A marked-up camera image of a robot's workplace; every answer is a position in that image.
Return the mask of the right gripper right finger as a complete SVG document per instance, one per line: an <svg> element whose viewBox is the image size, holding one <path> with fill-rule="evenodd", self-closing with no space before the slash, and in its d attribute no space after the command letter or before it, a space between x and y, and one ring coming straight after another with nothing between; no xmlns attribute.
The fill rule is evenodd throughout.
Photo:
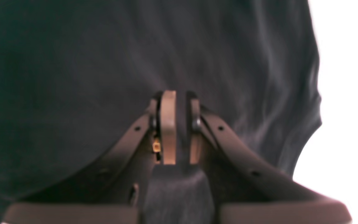
<svg viewBox="0 0 358 224"><path fill-rule="evenodd" d="M253 153L196 97L189 98L190 163L205 173L213 224L351 224L347 207L294 182Z"/></svg>

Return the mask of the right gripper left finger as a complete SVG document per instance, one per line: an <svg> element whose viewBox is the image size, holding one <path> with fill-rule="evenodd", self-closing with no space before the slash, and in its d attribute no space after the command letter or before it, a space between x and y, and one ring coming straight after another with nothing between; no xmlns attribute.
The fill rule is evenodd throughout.
<svg viewBox="0 0 358 224"><path fill-rule="evenodd" d="M123 136L88 167L11 205L3 224L140 224L156 165L176 163L176 92L158 92Z"/></svg>

